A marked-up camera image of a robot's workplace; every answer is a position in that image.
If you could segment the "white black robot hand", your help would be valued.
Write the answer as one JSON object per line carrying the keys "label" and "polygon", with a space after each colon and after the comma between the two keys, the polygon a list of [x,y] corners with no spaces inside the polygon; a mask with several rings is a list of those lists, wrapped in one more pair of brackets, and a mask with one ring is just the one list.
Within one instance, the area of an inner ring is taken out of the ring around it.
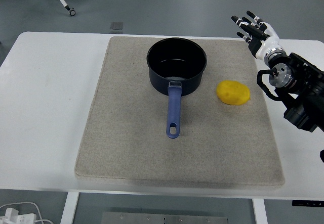
{"label": "white black robot hand", "polygon": [[253,57],[263,60],[269,51],[280,48],[279,37],[269,23],[251,11],[247,11],[247,15],[251,19],[231,16],[231,20],[244,31],[236,34],[248,44]]}

